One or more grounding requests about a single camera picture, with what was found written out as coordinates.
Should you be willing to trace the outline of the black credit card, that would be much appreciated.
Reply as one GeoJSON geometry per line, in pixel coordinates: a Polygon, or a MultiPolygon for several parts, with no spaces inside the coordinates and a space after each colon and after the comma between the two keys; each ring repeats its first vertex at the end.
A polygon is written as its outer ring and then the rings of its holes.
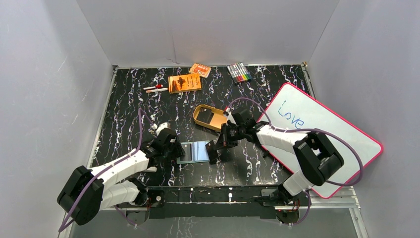
{"type": "Polygon", "coordinates": [[[192,162],[192,144],[191,143],[182,143],[182,148],[184,150],[184,155],[179,158],[180,164],[186,164],[192,162]]]}

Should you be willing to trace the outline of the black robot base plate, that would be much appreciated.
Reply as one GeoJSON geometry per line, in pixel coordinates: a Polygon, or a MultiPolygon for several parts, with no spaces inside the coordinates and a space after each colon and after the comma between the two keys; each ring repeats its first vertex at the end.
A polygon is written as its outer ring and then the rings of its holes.
{"type": "Polygon", "coordinates": [[[123,202],[127,212],[145,211],[149,219],[177,217],[257,217],[294,224],[310,204],[304,192],[291,197],[277,185],[152,186],[143,200],[123,202]]]}

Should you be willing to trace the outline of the tan oval tray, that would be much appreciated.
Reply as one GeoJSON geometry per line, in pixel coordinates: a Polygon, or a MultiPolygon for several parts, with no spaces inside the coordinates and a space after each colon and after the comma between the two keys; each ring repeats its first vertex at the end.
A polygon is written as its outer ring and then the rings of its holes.
{"type": "Polygon", "coordinates": [[[221,126],[227,123],[223,112],[209,105],[198,105],[193,112],[193,120],[197,125],[220,132],[221,126]]]}

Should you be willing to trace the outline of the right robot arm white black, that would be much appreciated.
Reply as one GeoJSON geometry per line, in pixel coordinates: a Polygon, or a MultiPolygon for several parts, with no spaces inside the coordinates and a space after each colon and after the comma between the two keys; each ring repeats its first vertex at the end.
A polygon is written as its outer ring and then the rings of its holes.
{"type": "Polygon", "coordinates": [[[211,161],[218,158],[218,150],[237,146],[238,141],[247,141],[264,147],[275,147],[294,155],[299,169],[274,190],[262,190],[254,198],[262,206],[292,205],[291,211],[282,211],[278,220],[288,226],[302,222],[298,207],[299,194],[310,198],[309,189],[326,183],[344,165],[344,159],[327,136],[318,131],[305,133],[278,132],[266,121],[256,122],[250,112],[224,111],[227,122],[221,125],[217,141],[206,144],[211,161]]]}

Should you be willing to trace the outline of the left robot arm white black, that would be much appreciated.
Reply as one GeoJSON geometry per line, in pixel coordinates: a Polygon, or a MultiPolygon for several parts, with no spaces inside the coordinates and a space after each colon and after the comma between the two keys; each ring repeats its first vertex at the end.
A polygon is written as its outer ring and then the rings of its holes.
{"type": "Polygon", "coordinates": [[[185,154],[177,133],[168,122],[154,127],[156,138],[143,142],[140,148],[101,166],[77,167],[57,203],[67,217],[78,225],[91,221],[99,211],[121,203],[143,206],[148,201],[148,187],[131,176],[139,172],[156,172],[163,162],[185,154]]]}

